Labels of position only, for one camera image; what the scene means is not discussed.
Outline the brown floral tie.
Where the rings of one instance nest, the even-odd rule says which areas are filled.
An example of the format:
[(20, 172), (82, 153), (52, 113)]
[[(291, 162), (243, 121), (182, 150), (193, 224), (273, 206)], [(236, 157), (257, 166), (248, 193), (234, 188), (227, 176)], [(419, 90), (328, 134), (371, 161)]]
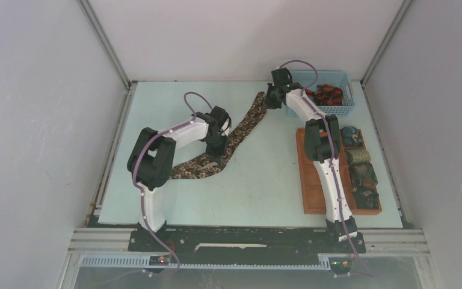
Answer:
[(259, 92), (244, 118), (229, 133), (226, 149), (226, 164), (218, 166), (215, 158), (203, 153), (189, 161), (173, 167), (170, 179), (204, 179), (222, 172), (230, 162), (239, 145), (261, 123), (267, 113), (263, 102), (265, 92)]

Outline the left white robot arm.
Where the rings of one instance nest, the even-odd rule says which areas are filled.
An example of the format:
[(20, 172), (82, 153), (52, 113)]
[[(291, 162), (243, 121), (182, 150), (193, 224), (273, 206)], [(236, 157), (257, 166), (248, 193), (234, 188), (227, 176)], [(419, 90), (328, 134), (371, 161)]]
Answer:
[(220, 168), (231, 124), (228, 112), (215, 106), (209, 113), (193, 113), (187, 121), (164, 131), (147, 127), (140, 132), (127, 168), (132, 174), (132, 184), (140, 190), (140, 224), (148, 229), (143, 243), (150, 250), (160, 250), (166, 243), (166, 234), (159, 230), (165, 223), (161, 187), (170, 179), (176, 150), (200, 141), (206, 145), (203, 156), (208, 159), (202, 167)]

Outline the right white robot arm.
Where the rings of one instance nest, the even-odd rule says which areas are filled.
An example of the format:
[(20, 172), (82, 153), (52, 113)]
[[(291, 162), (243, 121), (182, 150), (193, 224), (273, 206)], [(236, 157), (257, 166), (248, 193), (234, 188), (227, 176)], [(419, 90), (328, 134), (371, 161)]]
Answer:
[(335, 252), (344, 250), (358, 235), (356, 221), (345, 197), (339, 170), (340, 136), (336, 116), (327, 115), (309, 99), (306, 89), (294, 82), (290, 71), (277, 68), (271, 72), (264, 106), (290, 108), (305, 123), (303, 148), (319, 176), (326, 208), (325, 242)]

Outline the blue plastic basket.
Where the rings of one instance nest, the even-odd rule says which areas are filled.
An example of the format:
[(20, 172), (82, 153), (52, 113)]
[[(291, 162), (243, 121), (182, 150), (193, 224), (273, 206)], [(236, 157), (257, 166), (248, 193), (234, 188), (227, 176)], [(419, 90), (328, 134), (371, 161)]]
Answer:
[(292, 80), (306, 89), (308, 98), (325, 114), (347, 116), (354, 108), (348, 74), (342, 70), (292, 70)]

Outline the red black patterned tie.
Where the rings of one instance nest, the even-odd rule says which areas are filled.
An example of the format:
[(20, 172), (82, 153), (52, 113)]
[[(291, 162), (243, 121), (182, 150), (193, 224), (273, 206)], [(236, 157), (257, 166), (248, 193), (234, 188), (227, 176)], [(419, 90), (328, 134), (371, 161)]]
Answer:
[(339, 87), (321, 84), (316, 86), (316, 90), (305, 89), (308, 97), (317, 106), (342, 106), (343, 90)]

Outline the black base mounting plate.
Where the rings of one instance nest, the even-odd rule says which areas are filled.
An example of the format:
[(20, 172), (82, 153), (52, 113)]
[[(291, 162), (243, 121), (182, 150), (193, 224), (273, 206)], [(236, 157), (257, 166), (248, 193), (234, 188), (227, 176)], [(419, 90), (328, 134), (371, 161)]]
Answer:
[(164, 225), (155, 235), (137, 226), (128, 250), (162, 253), (176, 263), (311, 265), (320, 254), (365, 253), (366, 247), (362, 234), (335, 242), (315, 228)]

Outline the blue rolled tie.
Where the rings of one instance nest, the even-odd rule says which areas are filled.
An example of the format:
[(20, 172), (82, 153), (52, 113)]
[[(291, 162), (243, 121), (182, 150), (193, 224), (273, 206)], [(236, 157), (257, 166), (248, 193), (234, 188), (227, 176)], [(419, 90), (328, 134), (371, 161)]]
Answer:
[(345, 147), (357, 148), (363, 146), (363, 138), (360, 130), (355, 126), (344, 126), (340, 129), (342, 143)]

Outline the wooden compartment tray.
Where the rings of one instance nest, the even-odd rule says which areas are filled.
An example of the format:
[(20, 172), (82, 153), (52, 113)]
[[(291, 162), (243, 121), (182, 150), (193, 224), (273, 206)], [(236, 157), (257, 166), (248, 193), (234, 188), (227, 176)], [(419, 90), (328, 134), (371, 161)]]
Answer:
[[(305, 137), (305, 129), (299, 128), (296, 132), (296, 142), (297, 142), (297, 152), (298, 152), (298, 162), (299, 162), (299, 171), (300, 171), (300, 181), (301, 181), (301, 194), (303, 198), (303, 209), (305, 214), (325, 214), (326, 206), (324, 200), (324, 193), (322, 190), (321, 180), (318, 176), (318, 173), (313, 165), (313, 162), (306, 157), (303, 144)], [(343, 183), (343, 189), (350, 207), (351, 212), (354, 215), (378, 215), (382, 212), (381, 202), (379, 209), (376, 210), (365, 210), (358, 209), (352, 194), (353, 187), (349, 165), (345, 156), (345, 151), (347, 149), (355, 149), (354, 147), (348, 148), (342, 145), (342, 148), (339, 153), (339, 172), (340, 177)]]

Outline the olive rolled tie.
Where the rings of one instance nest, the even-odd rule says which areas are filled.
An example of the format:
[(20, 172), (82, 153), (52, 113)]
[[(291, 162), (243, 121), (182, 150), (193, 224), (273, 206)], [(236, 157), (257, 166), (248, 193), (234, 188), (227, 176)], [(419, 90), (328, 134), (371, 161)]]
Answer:
[(371, 162), (371, 155), (365, 148), (347, 149), (345, 156), (349, 166)]

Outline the green camo rolled tie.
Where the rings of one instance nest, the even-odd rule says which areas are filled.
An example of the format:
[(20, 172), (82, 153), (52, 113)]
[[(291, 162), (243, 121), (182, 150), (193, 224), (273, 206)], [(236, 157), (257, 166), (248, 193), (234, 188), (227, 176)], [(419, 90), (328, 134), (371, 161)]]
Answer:
[(378, 184), (374, 167), (371, 163), (360, 163), (349, 166), (352, 185), (375, 187)]

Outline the dark camo rolled tie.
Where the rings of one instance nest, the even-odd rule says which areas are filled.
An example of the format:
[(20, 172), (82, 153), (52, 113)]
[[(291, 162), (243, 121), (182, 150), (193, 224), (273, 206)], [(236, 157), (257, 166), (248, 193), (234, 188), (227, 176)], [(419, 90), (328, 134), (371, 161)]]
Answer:
[(375, 187), (356, 186), (353, 187), (352, 194), (358, 209), (379, 209), (380, 198)]

